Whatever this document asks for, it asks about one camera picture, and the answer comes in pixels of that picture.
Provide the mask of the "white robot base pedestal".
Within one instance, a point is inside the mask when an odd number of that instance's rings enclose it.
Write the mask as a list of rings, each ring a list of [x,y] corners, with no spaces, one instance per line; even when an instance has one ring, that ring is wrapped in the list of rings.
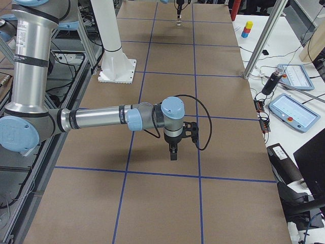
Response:
[[[132,83],[137,61],[122,50],[113,1],[91,1],[104,55],[99,82]]]

